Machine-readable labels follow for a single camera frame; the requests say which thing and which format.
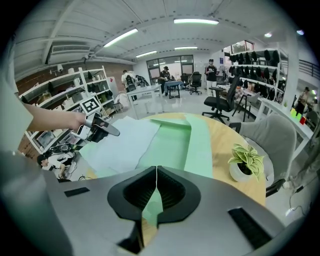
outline cable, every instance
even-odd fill
[[[291,196],[290,196],[290,199],[289,199],[289,206],[290,206],[290,209],[291,209],[291,211],[295,211],[296,209],[298,209],[298,208],[301,208],[301,211],[302,211],[302,215],[303,216],[306,216],[306,214],[304,213],[304,209],[302,208],[302,206],[301,205],[298,205],[296,208],[292,208],[291,207],[291,197],[294,195],[294,194],[296,194],[296,193],[299,193],[301,190],[303,190],[306,186],[308,186],[311,182],[313,182],[316,178],[318,178],[318,176],[315,176],[312,180],[310,180],[306,185],[304,185],[304,186],[300,186]]]
[[[297,192],[294,192],[294,193],[290,196],[290,199],[289,199],[290,210],[294,212],[296,209],[301,208],[302,215],[303,215],[303,216],[306,216],[305,213],[304,213],[304,209],[302,208],[301,205],[298,205],[298,206],[297,206],[296,208],[294,208],[294,209],[291,207],[291,197],[292,197],[295,193],[297,193]]]
[[[90,178],[90,177],[81,175],[81,176],[79,177],[78,181],[81,181],[82,179],[83,179],[83,180],[86,180],[86,179],[91,179],[91,180],[92,180],[92,178]]]

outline wooden tabletop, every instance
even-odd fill
[[[252,177],[248,182],[237,182],[233,180],[229,173],[228,160],[232,157],[231,149],[234,143],[245,146],[247,144],[246,141],[237,132],[219,121],[198,114],[195,114],[195,116],[205,120],[208,125],[211,140],[213,178],[232,185],[260,205],[265,206],[266,183],[264,178],[257,181],[256,178]],[[183,113],[163,113],[146,118],[186,119]]]

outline ceiling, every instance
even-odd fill
[[[285,29],[284,17],[268,0],[43,0],[16,31],[15,76],[81,61],[86,54],[90,60],[132,64],[136,55],[174,47],[216,52]],[[219,24],[174,24],[174,18],[210,18]],[[138,32],[103,47],[133,28]],[[78,44],[89,51],[51,55],[55,45]]]

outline ceiling light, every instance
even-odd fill
[[[305,34],[305,32],[303,30],[297,30],[296,31],[300,36],[303,36]]]
[[[138,30],[136,28],[134,28],[134,29],[128,31],[127,33],[124,33],[124,34],[118,36],[117,38],[113,39],[112,41],[108,42],[104,47],[112,46],[114,43],[116,43],[116,42],[120,41],[121,39],[124,39],[124,38],[126,38],[136,32],[138,32]]]
[[[173,20],[175,24],[178,23],[202,23],[202,24],[211,24],[217,25],[219,21],[212,19],[202,19],[202,18],[175,18]]]
[[[137,55],[137,56],[135,56],[135,57],[136,57],[136,58],[140,58],[140,57],[143,57],[143,56],[147,56],[147,55],[150,55],[150,54],[156,54],[156,53],[157,53],[157,51],[156,51],[156,50],[153,50],[153,51],[149,51],[149,52],[146,52],[146,53]]]
[[[186,49],[197,49],[198,46],[183,46],[183,47],[175,47],[175,50],[186,50]]]
[[[157,63],[157,64],[153,64],[154,66],[158,66],[158,65],[162,65],[162,64],[166,64],[165,62],[162,62],[162,63]]]

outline hand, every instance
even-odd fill
[[[80,112],[70,112],[72,116],[70,117],[69,128],[78,131],[79,127],[82,126],[86,121],[86,115]]]

